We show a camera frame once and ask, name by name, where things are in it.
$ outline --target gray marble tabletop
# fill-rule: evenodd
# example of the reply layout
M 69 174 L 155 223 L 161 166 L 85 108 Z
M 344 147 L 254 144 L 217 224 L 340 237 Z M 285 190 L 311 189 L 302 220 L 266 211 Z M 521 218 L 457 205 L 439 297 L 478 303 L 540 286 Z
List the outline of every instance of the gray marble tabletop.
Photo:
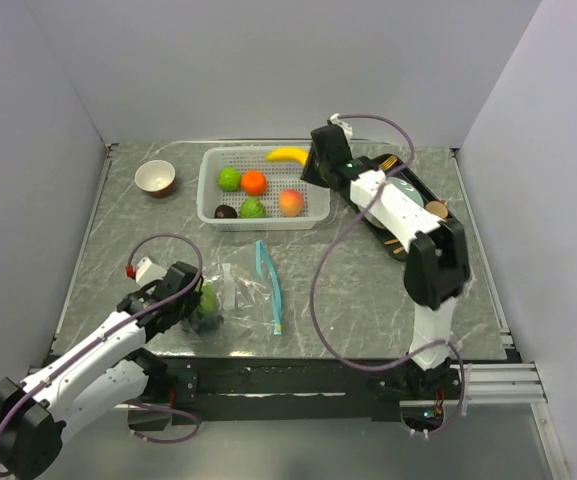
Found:
M 224 258 L 248 262 L 244 253 L 251 251 L 256 240 L 263 239 L 281 283 L 283 335 L 272 334 L 268 309 L 251 309 L 247 315 L 226 316 L 221 329 L 204 338 L 175 326 L 148 344 L 152 352 L 169 356 L 327 356 L 312 326 L 308 289 L 325 247 L 351 219 L 350 209 L 333 193 L 329 217 L 312 230 L 219 232 L 203 224 L 196 211 L 201 159 L 208 149 L 218 146 L 234 144 L 122 143 L 113 147 L 112 164 L 53 353 L 63 354 L 81 341 L 105 320 L 125 294 L 135 290 L 135 283 L 124 273 L 132 247 L 153 233 L 174 232 L 199 245 L 209 268 Z M 355 156 L 395 153 L 407 158 L 402 148 L 392 145 L 356 143 L 352 148 Z M 153 199 L 135 186 L 136 169 L 151 159 L 166 160 L 175 166 L 180 184 L 173 195 Z M 419 149 L 413 170 L 439 198 L 446 200 L 468 235 L 472 277 L 455 311 L 453 341 L 466 359 L 505 359 L 482 255 L 450 150 Z M 192 250 L 175 240 L 151 242 L 138 258 L 142 254 L 164 266 L 176 260 L 196 262 Z M 406 353 L 412 339 L 413 302 L 403 288 L 403 269 L 404 265 L 389 259 L 361 225 L 333 252 L 318 284 L 316 305 L 327 338 L 341 354 L 351 358 L 397 358 Z

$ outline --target white bowl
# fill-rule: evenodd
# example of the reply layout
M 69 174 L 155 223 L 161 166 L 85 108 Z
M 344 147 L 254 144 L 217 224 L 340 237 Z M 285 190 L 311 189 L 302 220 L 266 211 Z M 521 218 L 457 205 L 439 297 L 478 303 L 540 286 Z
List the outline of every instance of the white bowl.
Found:
M 174 190 L 175 167 L 164 160 L 151 160 L 135 172 L 135 184 L 153 197 L 164 197 Z

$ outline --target cable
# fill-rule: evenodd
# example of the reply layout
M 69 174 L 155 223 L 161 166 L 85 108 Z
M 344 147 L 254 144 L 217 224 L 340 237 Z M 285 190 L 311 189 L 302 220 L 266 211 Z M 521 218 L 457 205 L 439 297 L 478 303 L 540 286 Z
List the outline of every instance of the cable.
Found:
M 393 175 L 397 174 L 398 172 L 401 172 L 404 168 L 407 168 L 412 164 L 413 160 L 415 159 L 415 146 L 413 145 L 412 140 L 410 139 L 408 134 L 404 131 L 404 129 L 401 128 L 399 125 L 397 125 L 395 122 L 393 122 L 392 120 L 389 120 L 385 117 L 379 116 L 379 115 L 369 115 L 369 114 L 363 114 L 363 113 L 339 115 L 339 119 L 348 119 L 348 118 L 372 119 L 372 120 L 379 120 L 381 122 L 387 123 L 388 125 L 393 127 L 395 130 L 397 130 L 404 137 L 406 142 L 408 143 L 408 147 L 410 148 L 410 154 L 408 156 L 408 160 L 406 160 L 401 165 L 399 165 L 399 166 L 393 168 L 392 170 L 390 170 L 389 172 L 387 172 L 386 173 L 386 179 L 392 177 Z M 321 275 L 321 271 L 324 267 L 324 264 L 326 263 L 326 260 L 328 260 L 328 257 L 330 256 L 332 251 L 342 242 L 342 240 L 346 237 L 346 235 L 348 235 L 348 233 L 350 233 L 350 231 L 353 228 L 355 228 L 359 224 L 359 222 L 361 222 L 361 220 L 366 216 L 366 214 L 368 212 L 370 212 L 370 209 L 375 205 L 375 203 L 377 203 L 377 201 L 381 197 L 381 195 L 384 191 L 384 188 L 386 188 L 387 183 L 388 182 L 384 182 L 381 185 L 379 185 L 379 188 L 377 189 L 377 193 L 372 198 L 372 200 L 370 200 L 368 205 L 366 205 L 365 208 L 363 208 L 357 215 L 355 215 L 355 217 L 348 223 L 348 225 L 346 225 L 346 227 L 334 238 L 334 240 L 326 248 L 323 256 L 321 257 L 321 260 L 319 261 L 319 264 L 317 265 L 317 268 L 315 269 L 315 276 L 313 277 L 312 284 L 310 285 L 310 292 L 309 292 L 310 316 L 312 318 L 312 323 L 313 323 L 313 326 L 315 327 L 315 331 L 317 332 L 317 336 L 319 337 L 319 340 L 321 340 L 321 343 L 323 343 L 324 346 L 326 347 L 326 350 L 328 350 L 328 352 L 330 352 L 330 354 L 333 357 L 335 357 L 337 360 L 339 360 L 344 365 L 346 365 L 350 368 L 354 368 L 356 370 L 360 370 L 362 372 L 366 372 L 366 373 L 383 372 L 385 370 L 390 370 L 392 368 L 399 367 L 399 366 L 403 365 L 404 363 L 406 363 L 408 360 L 412 359 L 412 357 L 414 357 L 415 355 L 418 355 L 419 353 L 421 353 L 425 350 L 428 350 L 428 349 L 433 348 L 433 347 L 437 347 L 439 345 L 447 345 L 448 348 L 450 348 L 450 350 L 453 351 L 453 353 L 457 357 L 457 362 L 459 363 L 459 370 L 461 372 L 461 392 L 459 394 L 459 403 L 457 404 L 457 409 L 455 410 L 455 412 L 453 412 L 453 414 L 450 416 L 450 418 L 444 422 L 444 424 L 440 428 L 431 432 L 434 434 L 434 433 L 441 431 L 446 426 L 452 424 L 452 422 L 455 420 L 455 418 L 461 412 L 461 407 L 463 405 L 463 397 L 464 397 L 466 377 L 465 377 L 465 368 L 464 368 L 464 364 L 463 364 L 463 359 L 459 355 L 457 348 L 449 341 L 435 340 L 433 342 L 427 343 L 426 345 L 418 348 L 417 350 L 415 350 L 413 352 L 410 352 L 409 354 L 407 354 L 406 356 L 404 356 L 402 358 L 399 358 L 397 360 L 393 360 L 392 362 L 388 362 L 388 363 L 385 363 L 383 365 L 374 365 L 374 366 L 362 365 L 360 363 L 356 363 L 356 362 L 353 362 L 351 360 L 348 360 L 347 358 L 344 358 L 339 352 L 337 352 L 332 347 L 332 345 L 330 345 L 330 343 L 326 339 L 326 337 L 325 337 L 325 335 L 321 329 L 321 326 L 319 325 L 319 321 L 317 320 L 317 314 L 315 312 L 315 291 L 316 291 L 316 287 L 317 287 L 317 280 L 319 280 L 319 277 Z
M 154 240 L 155 238 L 161 238 L 161 237 L 176 238 L 176 239 L 182 240 L 182 241 L 186 242 L 188 245 L 190 245 L 192 247 L 192 249 L 195 251 L 195 253 L 197 254 L 197 273 L 195 274 L 195 276 L 193 277 L 193 279 L 190 281 L 190 283 L 188 285 L 186 285 L 184 288 L 182 288 L 180 291 L 178 291 L 174 295 L 171 295 L 167 298 L 164 298 L 163 300 L 160 300 L 159 302 L 156 302 L 156 303 L 150 305 L 149 307 L 144 308 L 143 310 L 129 316 L 125 320 L 122 320 L 121 322 L 119 322 L 114 327 L 109 328 L 108 331 L 106 332 L 106 338 L 113 335 L 117 331 L 121 330 L 126 325 L 132 323 L 137 318 L 140 318 L 140 317 L 146 315 L 147 313 L 152 312 L 153 310 L 161 308 L 170 302 L 174 302 L 179 297 L 181 297 L 181 296 L 185 295 L 186 293 L 188 293 L 189 291 L 191 291 L 195 287 L 195 285 L 197 284 L 199 279 L 201 278 L 201 272 L 203 269 L 203 259 L 201 257 L 201 252 L 199 251 L 199 247 L 192 240 L 190 240 L 188 237 L 184 237 L 183 235 L 178 235 L 176 233 L 159 233 L 157 235 L 152 235 L 152 236 L 142 240 L 141 242 L 139 242 L 135 246 L 135 248 L 133 248 L 133 250 L 130 252 L 130 255 L 128 257 L 128 266 L 132 268 L 132 260 L 135 256 L 135 254 L 137 253 L 137 250 L 139 250 L 139 248 L 142 245 L 144 245 L 145 243 L 147 243 L 151 240 Z M 23 397 L 21 397 L 21 399 L 8 411 L 8 413 L 6 414 L 6 416 L 3 418 L 3 420 L 0 423 L 0 440 L 1 440 L 1 436 L 4 432 L 4 430 L 6 429 L 8 424 L 10 423 L 10 420 L 12 420 L 14 415 L 21 409 L 21 407 L 30 398 L 37 395 L 44 388 L 46 388 L 50 383 L 52 383 L 55 379 L 59 378 L 59 376 L 61 376 L 66 370 L 68 370 L 72 365 L 74 365 L 81 358 L 83 358 L 93 348 L 97 347 L 100 343 L 103 343 L 103 340 L 101 338 L 95 338 L 94 340 L 92 340 L 88 345 L 84 346 L 79 352 L 77 352 L 77 354 L 73 355 L 72 358 L 68 359 L 66 362 L 63 363 L 63 365 L 61 365 L 60 367 L 56 368 L 53 372 L 51 372 L 47 376 L 46 380 L 40 381 L 36 387 L 34 387 L 32 390 L 30 390 L 28 393 L 26 393 Z M 186 412 L 179 413 L 179 415 L 184 415 L 184 416 L 191 415 L 192 417 L 194 417 L 194 415 L 192 415 L 190 413 L 186 414 Z M 10 472 L 0 472 L 0 478 L 7 477 L 8 475 L 10 475 Z
M 195 415 L 193 415 L 190 412 L 184 412 L 183 410 L 177 410 L 175 408 L 162 407 L 159 405 L 150 405 L 147 403 L 141 403 L 137 400 L 131 400 L 131 401 L 126 402 L 126 403 L 128 405 L 133 405 L 135 407 L 145 408 L 146 410 L 153 410 L 155 412 L 161 412 L 161 413 L 169 413 L 171 415 L 180 415 L 182 417 L 186 417 L 186 418 L 192 420 L 192 422 L 195 424 L 194 430 L 192 432 L 190 432 L 188 435 L 185 435 L 185 436 L 180 437 L 180 438 L 173 438 L 171 440 L 166 440 L 163 438 L 152 438 L 152 437 L 149 437 L 147 435 L 144 435 L 141 432 L 131 430 L 132 435 L 134 435 L 137 438 L 141 438 L 142 440 L 144 440 L 146 442 L 170 445 L 173 443 L 181 443 L 181 442 L 185 442 L 186 440 L 190 440 L 191 438 L 193 438 L 195 435 L 197 435 L 199 433 L 199 427 L 201 426 L 201 420 L 199 420 L 198 417 L 196 417 Z

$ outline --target white plastic basket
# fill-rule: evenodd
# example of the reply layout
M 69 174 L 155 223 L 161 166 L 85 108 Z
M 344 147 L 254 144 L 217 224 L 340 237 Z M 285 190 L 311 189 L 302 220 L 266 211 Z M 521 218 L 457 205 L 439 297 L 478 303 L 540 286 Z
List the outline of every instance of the white plastic basket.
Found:
M 199 219 L 221 231 L 246 230 L 306 230 L 325 219 L 330 213 L 330 192 L 326 188 L 310 185 L 299 179 L 302 168 L 296 163 L 270 163 L 266 154 L 279 148 L 221 147 L 211 148 L 204 154 L 199 170 L 197 187 L 197 214 Z M 248 198 L 243 190 L 224 192 L 217 185 L 222 168 L 232 167 L 243 175 L 258 170 L 266 176 L 268 189 L 259 197 L 266 209 L 266 218 L 213 218 L 219 205 L 230 205 L 237 212 Z M 279 211 L 279 194 L 291 188 L 304 196 L 304 209 L 297 217 L 284 217 Z

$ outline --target yellow banana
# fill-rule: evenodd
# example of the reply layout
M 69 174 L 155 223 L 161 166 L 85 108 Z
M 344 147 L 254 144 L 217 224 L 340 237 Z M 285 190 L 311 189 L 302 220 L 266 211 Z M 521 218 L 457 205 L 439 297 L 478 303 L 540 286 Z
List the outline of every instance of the yellow banana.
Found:
M 282 147 L 266 155 L 267 162 L 294 162 L 306 166 L 308 151 L 297 147 Z

